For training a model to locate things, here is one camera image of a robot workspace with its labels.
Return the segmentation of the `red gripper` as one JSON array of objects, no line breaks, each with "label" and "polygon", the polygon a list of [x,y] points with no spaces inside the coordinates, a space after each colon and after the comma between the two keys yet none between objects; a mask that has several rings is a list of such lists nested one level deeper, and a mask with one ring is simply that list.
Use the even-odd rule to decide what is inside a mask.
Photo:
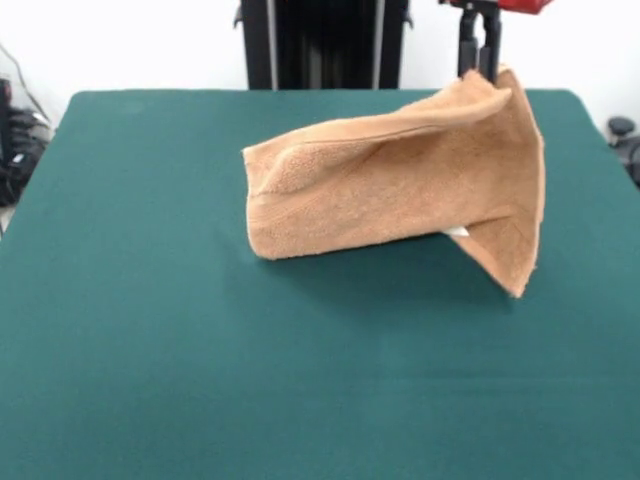
[{"label": "red gripper", "polygon": [[[459,22],[458,76],[462,78],[469,71],[479,70],[486,80],[495,83],[502,35],[499,10],[538,15],[551,0],[440,0],[439,3],[464,9]],[[485,41],[480,51],[475,35],[478,11],[485,12],[482,14]]]}]

